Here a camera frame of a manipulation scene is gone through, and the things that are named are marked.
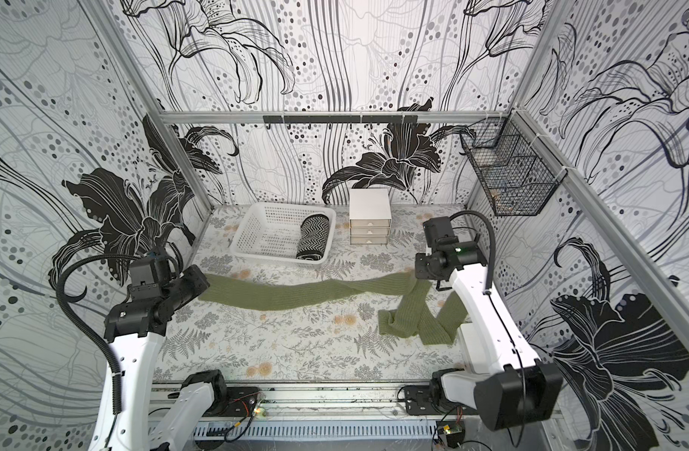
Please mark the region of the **green knit scarf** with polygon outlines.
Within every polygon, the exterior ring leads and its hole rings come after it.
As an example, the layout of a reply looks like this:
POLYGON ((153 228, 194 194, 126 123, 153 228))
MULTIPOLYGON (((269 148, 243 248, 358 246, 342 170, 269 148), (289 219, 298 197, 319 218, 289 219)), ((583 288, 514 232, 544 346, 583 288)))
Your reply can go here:
POLYGON ((434 315, 427 306, 432 284, 413 272, 396 272, 382 277, 346 281, 329 279, 294 286, 258 285, 209 274, 209 288, 199 296, 203 302, 256 311, 283 311, 344 300, 363 293, 399 296, 395 310, 377 313, 378 330, 383 336, 417 336, 425 346, 451 345, 468 318, 468 310, 456 292, 434 315))

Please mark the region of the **white plastic perforated basket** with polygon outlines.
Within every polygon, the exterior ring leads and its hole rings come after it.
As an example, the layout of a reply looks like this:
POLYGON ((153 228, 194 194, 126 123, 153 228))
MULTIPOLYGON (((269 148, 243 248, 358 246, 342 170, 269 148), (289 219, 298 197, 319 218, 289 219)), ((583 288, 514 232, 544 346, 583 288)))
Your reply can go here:
POLYGON ((329 257, 337 214, 331 208, 282 203, 259 202, 251 205, 240 222, 230 245, 231 253, 242 259, 267 263, 318 267, 329 257), (323 259, 297 259, 297 243, 303 220, 313 214, 325 214, 330 220, 329 240, 323 259))

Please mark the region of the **black white patterned knit scarf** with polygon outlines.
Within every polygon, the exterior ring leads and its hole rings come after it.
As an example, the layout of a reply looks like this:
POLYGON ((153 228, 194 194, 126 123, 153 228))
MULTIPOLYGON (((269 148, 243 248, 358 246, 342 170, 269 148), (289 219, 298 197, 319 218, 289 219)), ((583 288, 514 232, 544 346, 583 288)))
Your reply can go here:
POLYGON ((295 257, 301 260, 320 261, 325 255, 329 240, 330 220, 325 214, 306 217, 300 226, 300 239, 295 257))

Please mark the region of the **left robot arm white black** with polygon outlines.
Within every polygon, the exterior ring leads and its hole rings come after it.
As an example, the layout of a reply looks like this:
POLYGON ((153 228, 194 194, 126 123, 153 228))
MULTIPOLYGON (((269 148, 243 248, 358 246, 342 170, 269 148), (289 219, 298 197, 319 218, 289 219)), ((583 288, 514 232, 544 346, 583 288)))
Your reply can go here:
POLYGON ((108 374, 121 389, 116 391, 111 381, 106 382, 89 447, 182 450, 203 417, 224 411, 228 401, 226 383, 218 370, 188 376, 173 407, 151 428, 154 367, 174 313, 205 293, 210 284, 196 265, 173 274, 162 255, 136 260, 129 270, 130 298, 111 308, 104 333, 117 366, 108 374))

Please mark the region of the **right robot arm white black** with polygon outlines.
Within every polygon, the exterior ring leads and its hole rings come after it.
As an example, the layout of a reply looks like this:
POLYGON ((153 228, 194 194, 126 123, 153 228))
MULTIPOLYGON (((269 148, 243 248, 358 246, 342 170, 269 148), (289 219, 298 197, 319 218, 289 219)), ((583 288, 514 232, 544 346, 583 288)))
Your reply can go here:
POLYGON ((430 393, 437 403, 472 409, 489 430, 524 428, 551 417, 563 377, 530 347, 498 294, 495 231, 483 214, 478 217, 488 252, 455 234, 453 216, 423 224, 427 249, 416 255, 415 276, 436 282, 437 291, 452 291, 469 317, 455 329, 468 366, 434 373, 430 393))

